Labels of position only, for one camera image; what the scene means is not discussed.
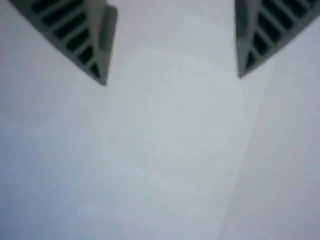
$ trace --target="white wall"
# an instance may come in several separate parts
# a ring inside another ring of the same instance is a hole
[[[320,238],[319,29],[276,59],[221,240]]]

